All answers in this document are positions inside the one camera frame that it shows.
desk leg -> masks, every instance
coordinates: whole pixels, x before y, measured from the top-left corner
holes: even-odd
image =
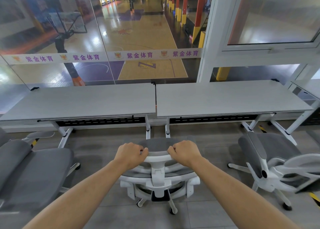
[[[146,130],[146,140],[148,140],[151,137],[151,131],[150,131],[151,127],[149,124],[148,115],[146,115],[145,118],[146,118],[146,129],[147,129]]]
[[[247,124],[247,122],[242,121],[241,124],[243,125],[243,127],[247,130],[247,131],[252,131],[254,129],[254,127],[257,125],[257,123],[259,122],[259,120],[261,119],[262,115],[259,114],[255,120],[253,120],[250,125]]]
[[[67,139],[69,138],[69,135],[73,131],[73,128],[69,128],[67,131],[65,131],[62,127],[60,127],[57,122],[51,121],[52,125],[59,131],[59,133],[62,135],[62,139],[60,141],[60,144],[58,148],[64,148]]]
[[[166,130],[165,130],[165,131],[166,131],[166,133],[165,133],[165,134],[166,134],[166,136],[165,136],[166,138],[170,138],[169,125],[170,125],[170,118],[168,117],[168,118],[167,118],[167,124],[165,125],[165,126],[166,126],[166,128],[165,128],[165,129],[166,129]]]
[[[299,118],[297,118],[296,121],[293,122],[292,125],[289,126],[289,128],[285,129],[283,128],[278,122],[271,120],[270,122],[288,139],[290,140],[294,145],[297,145],[294,138],[291,136],[292,132],[296,130],[318,107],[320,106],[320,100],[316,100],[311,107],[313,110],[305,111],[303,114],[300,115]]]

white desk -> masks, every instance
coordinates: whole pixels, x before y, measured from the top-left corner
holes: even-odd
[[[65,132],[62,126],[141,123],[139,117],[144,117],[148,138],[147,114],[156,113],[155,92],[151,83],[39,88],[2,115],[0,121],[50,121],[62,134],[59,147],[64,147],[73,128]]]
[[[250,120],[248,117],[255,114],[250,125],[242,121],[242,125],[251,131],[261,114],[312,109],[279,82],[271,80],[162,84],[157,85],[156,90],[157,116],[167,117],[167,137],[170,136],[170,117],[218,116],[200,121],[215,122]]]
[[[271,123],[281,131],[281,133],[287,137],[290,141],[294,141],[293,137],[291,136],[292,132],[298,128],[301,124],[303,124],[314,112],[315,110],[320,107],[320,79],[314,80],[296,80],[291,81],[292,84],[298,88],[299,92],[301,90],[309,93],[310,95],[316,98],[316,101],[311,105],[312,110],[306,110],[301,114],[301,116],[289,126],[289,128],[283,128],[278,122],[271,120]],[[305,125],[318,125],[319,118],[314,118]]]

chair wheel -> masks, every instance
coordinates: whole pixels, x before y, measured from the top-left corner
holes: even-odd
[[[174,212],[172,211],[172,208],[170,208],[169,212],[171,215],[175,215]]]
[[[136,205],[139,207],[139,208],[141,208],[142,206],[139,206],[139,202],[140,202],[141,200],[138,200],[137,201],[137,203],[136,203]]]
[[[287,206],[285,203],[282,204],[283,209],[291,211],[292,207],[291,206]]]

gray tile floor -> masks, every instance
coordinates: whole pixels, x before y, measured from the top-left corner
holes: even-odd
[[[265,122],[259,124],[268,133],[278,133],[273,126],[268,126]],[[290,122],[282,122],[282,125],[289,126]],[[320,153],[320,149],[305,132],[305,129],[300,127],[293,134],[298,142],[298,148],[303,153]],[[165,137],[164,131],[164,127],[153,127],[151,137]],[[229,169],[226,166],[228,162],[245,165],[244,155],[237,143],[245,130],[240,128],[239,124],[171,126],[170,131],[172,137],[186,138],[187,135],[194,135],[199,150],[206,159],[246,185],[252,186],[253,179],[250,174]],[[23,138],[25,133],[16,133],[14,136]],[[124,138],[136,141],[144,139],[145,128],[79,130],[72,134],[66,147],[74,151],[75,162],[81,163],[81,169],[70,175],[64,186],[72,187],[105,166],[114,158]],[[55,134],[52,138],[41,139],[34,149],[56,148],[60,139],[59,134]],[[178,214],[171,215],[167,203],[148,201],[142,208],[138,208],[135,201],[127,196],[126,189],[120,188],[117,182],[85,228],[237,228],[205,184],[195,186],[194,191],[190,198],[178,198],[175,201]],[[261,189],[258,192],[302,228],[319,228],[320,208],[316,206],[308,193],[286,193],[293,204],[293,211],[284,211],[272,194]],[[0,215],[0,229],[21,228],[33,216],[32,213]]]

chair caster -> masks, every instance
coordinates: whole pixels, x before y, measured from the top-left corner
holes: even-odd
[[[175,214],[178,213],[178,210],[176,211],[176,213],[174,213],[173,210],[172,210],[172,208],[170,208],[169,212],[170,212],[171,215],[175,215]]]
[[[283,209],[291,211],[292,207],[291,206],[287,206],[285,203],[282,204]]]
[[[136,203],[136,205],[137,205],[139,208],[141,208],[141,207],[143,206],[143,204],[142,204],[142,205],[139,204],[140,201],[141,201],[141,200],[138,200],[137,203]]]

